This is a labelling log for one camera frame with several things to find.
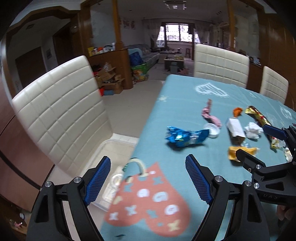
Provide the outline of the white tissue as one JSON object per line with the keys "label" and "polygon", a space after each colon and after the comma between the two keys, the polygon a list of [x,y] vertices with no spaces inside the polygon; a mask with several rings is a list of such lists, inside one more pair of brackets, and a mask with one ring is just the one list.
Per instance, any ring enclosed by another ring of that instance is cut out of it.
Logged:
{"label": "white tissue", "polygon": [[248,125],[244,127],[244,132],[247,138],[256,140],[261,137],[263,128],[256,123],[249,122]]}

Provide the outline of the wooden coffee table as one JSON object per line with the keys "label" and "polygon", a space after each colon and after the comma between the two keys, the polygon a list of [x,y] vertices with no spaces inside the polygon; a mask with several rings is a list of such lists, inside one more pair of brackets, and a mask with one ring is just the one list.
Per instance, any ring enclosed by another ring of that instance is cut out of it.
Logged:
{"label": "wooden coffee table", "polygon": [[165,58],[164,59],[164,65],[165,65],[165,70],[170,70],[171,65],[174,63],[174,65],[177,65],[179,69],[184,69],[184,59],[175,59],[175,58]]}

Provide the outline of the colourful bag on floor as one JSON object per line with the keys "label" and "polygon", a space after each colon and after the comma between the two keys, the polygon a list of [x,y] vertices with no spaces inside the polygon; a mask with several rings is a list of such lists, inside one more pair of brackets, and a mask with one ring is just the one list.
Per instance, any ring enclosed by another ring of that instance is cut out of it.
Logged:
{"label": "colourful bag on floor", "polygon": [[132,75],[136,82],[147,81],[149,78],[149,75],[147,73],[147,64],[144,63],[142,65],[133,66]]}

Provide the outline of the wooden divider cabinet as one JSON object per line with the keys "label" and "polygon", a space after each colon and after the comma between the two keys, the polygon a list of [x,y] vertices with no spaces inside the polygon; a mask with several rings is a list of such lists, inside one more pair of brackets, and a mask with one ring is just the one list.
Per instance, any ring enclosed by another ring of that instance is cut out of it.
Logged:
{"label": "wooden divider cabinet", "polygon": [[112,67],[116,68],[116,73],[120,74],[123,80],[124,89],[132,89],[132,72],[130,67],[130,59],[128,55],[128,49],[120,49],[115,51],[110,51],[98,55],[88,57],[89,64],[91,66],[100,65],[101,67],[108,63]]}

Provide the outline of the near cream leather chair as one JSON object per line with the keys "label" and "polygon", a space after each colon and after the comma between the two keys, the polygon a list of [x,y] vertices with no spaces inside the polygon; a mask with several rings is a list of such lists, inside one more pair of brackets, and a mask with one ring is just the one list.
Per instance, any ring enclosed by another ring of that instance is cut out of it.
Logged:
{"label": "near cream leather chair", "polygon": [[66,175],[77,177],[103,156],[123,168],[137,139],[116,134],[85,56],[42,75],[12,100],[18,121],[35,145]]}

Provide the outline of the clear plastic cup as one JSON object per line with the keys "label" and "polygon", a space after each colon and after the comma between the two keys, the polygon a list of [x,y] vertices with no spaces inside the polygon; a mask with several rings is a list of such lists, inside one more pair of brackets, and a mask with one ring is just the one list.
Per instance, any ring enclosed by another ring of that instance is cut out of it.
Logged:
{"label": "clear plastic cup", "polygon": [[209,138],[216,138],[218,137],[219,133],[220,133],[220,129],[217,127],[217,125],[213,124],[213,123],[207,123],[203,126],[203,129],[208,130],[209,131]]}

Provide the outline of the cream leather chair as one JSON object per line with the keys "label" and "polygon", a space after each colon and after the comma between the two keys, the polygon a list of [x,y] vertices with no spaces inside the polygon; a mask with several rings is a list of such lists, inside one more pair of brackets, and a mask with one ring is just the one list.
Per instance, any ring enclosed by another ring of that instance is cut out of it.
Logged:
{"label": "cream leather chair", "polygon": [[241,54],[209,45],[197,44],[193,76],[246,88],[249,59]]}
{"label": "cream leather chair", "polygon": [[66,175],[77,177],[103,156],[123,168],[137,139],[116,134],[85,56],[42,75],[12,100],[18,121],[35,145]]}
{"label": "cream leather chair", "polygon": [[264,66],[260,94],[270,99],[285,103],[288,94],[289,82],[283,76]]}

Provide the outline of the orange small wrapper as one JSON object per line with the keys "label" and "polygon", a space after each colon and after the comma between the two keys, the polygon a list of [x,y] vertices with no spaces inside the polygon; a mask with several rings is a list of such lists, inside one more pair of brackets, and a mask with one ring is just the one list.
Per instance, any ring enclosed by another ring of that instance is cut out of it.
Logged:
{"label": "orange small wrapper", "polygon": [[233,109],[233,116],[235,118],[238,118],[241,115],[242,112],[243,112],[242,108],[234,108]]}

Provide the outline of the clear plastic bin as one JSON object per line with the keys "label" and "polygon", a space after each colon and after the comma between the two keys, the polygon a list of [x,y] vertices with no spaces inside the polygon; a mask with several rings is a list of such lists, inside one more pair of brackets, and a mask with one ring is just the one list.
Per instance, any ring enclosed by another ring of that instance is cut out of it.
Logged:
{"label": "clear plastic bin", "polygon": [[93,205],[107,212],[123,178],[123,168],[130,159],[138,138],[122,136],[103,142],[94,152],[88,168],[96,167],[104,156],[111,161],[110,172]]}

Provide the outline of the cardboard boxes pile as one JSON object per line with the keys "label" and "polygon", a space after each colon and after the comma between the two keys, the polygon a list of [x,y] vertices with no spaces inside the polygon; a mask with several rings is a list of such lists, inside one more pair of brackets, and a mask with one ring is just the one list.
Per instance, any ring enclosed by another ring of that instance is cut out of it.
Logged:
{"label": "cardboard boxes pile", "polygon": [[106,62],[103,67],[93,70],[101,96],[120,94],[123,91],[124,78],[116,73],[116,67]]}

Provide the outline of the blue snack wrapper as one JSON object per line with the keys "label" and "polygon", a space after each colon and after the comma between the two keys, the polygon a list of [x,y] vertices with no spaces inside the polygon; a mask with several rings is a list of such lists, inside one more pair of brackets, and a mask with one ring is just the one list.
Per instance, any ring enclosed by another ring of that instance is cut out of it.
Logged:
{"label": "blue snack wrapper", "polygon": [[166,140],[178,148],[201,144],[209,135],[209,131],[205,129],[199,131],[185,131],[174,126],[168,126],[166,129]]}

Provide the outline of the teal patterned tablecloth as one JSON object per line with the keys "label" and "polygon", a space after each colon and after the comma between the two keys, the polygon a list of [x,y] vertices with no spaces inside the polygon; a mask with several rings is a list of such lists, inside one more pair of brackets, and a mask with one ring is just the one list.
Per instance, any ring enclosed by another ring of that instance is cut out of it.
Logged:
{"label": "teal patterned tablecloth", "polygon": [[295,112],[276,100],[213,80],[170,75],[124,168],[105,216],[105,240],[191,240],[207,212],[186,168],[193,155],[215,176],[243,184],[251,173],[228,157],[227,122],[235,108],[253,106],[278,128]]}

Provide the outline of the grey sofa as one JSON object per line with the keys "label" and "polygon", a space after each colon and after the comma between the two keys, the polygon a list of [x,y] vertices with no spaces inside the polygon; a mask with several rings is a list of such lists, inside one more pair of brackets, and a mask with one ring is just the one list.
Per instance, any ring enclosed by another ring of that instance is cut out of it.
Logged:
{"label": "grey sofa", "polygon": [[144,63],[147,65],[147,70],[150,70],[159,61],[160,53],[151,52],[150,47],[147,44],[134,44],[126,46],[128,54],[138,52]]}

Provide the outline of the far cream leather chair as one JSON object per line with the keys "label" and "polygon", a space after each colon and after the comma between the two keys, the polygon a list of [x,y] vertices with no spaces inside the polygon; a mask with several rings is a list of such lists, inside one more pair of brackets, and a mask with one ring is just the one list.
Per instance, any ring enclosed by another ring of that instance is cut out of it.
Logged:
{"label": "far cream leather chair", "polygon": [[249,59],[241,54],[209,45],[197,44],[193,76],[246,88]]}

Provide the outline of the window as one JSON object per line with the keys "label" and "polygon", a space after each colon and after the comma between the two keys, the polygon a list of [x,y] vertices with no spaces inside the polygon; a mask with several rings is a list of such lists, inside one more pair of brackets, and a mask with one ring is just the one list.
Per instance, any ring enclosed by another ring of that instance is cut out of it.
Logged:
{"label": "window", "polygon": [[192,39],[195,44],[201,43],[196,30],[192,34],[189,33],[188,24],[165,24],[165,26],[160,26],[156,43],[158,46],[164,46],[165,40],[167,42],[191,43]]}

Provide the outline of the yellow orange snack bag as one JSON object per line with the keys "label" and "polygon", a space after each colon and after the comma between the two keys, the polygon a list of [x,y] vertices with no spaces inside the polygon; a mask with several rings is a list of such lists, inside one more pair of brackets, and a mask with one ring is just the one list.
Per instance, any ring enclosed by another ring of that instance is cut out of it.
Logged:
{"label": "yellow orange snack bag", "polygon": [[236,152],[241,149],[245,152],[247,152],[248,154],[251,154],[252,156],[256,156],[257,152],[259,151],[259,148],[256,148],[256,147],[234,147],[234,146],[230,146],[228,148],[228,159],[230,161],[236,161],[236,162],[240,162],[237,157],[236,157]]}

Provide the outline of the pink crumpled wrapper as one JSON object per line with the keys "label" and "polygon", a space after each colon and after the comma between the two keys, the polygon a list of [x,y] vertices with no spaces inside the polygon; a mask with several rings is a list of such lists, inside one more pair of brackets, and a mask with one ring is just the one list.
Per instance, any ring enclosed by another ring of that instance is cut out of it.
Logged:
{"label": "pink crumpled wrapper", "polygon": [[202,109],[201,116],[209,123],[216,125],[218,128],[222,128],[221,120],[211,114],[212,100],[207,100],[207,105]]}

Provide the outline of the white small paper box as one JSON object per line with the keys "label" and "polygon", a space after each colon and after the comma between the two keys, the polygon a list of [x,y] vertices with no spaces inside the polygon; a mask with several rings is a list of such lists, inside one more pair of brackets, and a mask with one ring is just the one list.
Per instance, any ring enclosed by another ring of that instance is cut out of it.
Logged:
{"label": "white small paper box", "polygon": [[231,142],[235,145],[240,146],[244,142],[246,136],[239,119],[229,118],[226,121],[226,127],[230,134]]}

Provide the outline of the right cream leather chair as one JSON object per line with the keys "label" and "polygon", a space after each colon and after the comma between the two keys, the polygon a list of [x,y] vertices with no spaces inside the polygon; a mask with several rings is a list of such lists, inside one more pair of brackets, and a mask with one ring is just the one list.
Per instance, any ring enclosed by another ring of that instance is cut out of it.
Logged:
{"label": "right cream leather chair", "polygon": [[270,99],[285,103],[288,94],[289,82],[283,76],[264,66],[260,94]]}

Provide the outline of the gold red long wrapper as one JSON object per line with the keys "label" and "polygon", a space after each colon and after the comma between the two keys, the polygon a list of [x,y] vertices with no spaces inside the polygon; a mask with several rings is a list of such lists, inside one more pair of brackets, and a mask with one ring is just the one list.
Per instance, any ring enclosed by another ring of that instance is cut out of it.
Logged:
{"label": "gold red long wrapper", "polygon": [[[251,115],[263,128],[265,125],[273,126],[270,121],[254,106],[248,106],[245,110],[246,114]],[[272,149],[282,149],[285,147],[284,141],[281,141],[279,138],[266,134],[270,140],[270,147]]]}

